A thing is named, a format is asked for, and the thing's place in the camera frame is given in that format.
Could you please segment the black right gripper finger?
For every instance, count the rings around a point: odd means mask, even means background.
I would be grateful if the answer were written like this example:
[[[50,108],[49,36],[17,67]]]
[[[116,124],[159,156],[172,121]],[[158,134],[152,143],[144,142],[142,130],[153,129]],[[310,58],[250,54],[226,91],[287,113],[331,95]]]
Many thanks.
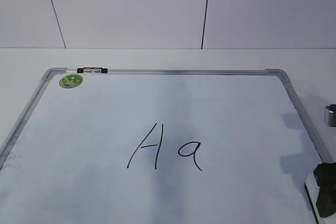
[[[335,163],[319,164],[313,174],[319,187],[316,201],[318,214],[327,218],[335,213]]]

